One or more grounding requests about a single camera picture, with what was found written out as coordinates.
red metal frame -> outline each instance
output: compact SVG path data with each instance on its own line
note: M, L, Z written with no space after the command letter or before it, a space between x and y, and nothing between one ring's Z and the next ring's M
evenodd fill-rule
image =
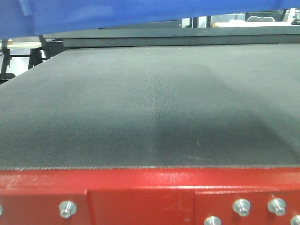
M208 216L228 224L289 224L300 214L300 168L107 169L0 172L1 225L202 225ZM268 212L286 201L282 217ZM248 217L232 210L251 202ZM62 219L64 200L77 212Z

blue fabric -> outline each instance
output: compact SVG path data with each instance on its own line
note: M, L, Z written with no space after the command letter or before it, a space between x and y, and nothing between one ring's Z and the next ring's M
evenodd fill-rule
M300 7L300 0L0 0L0 38Z

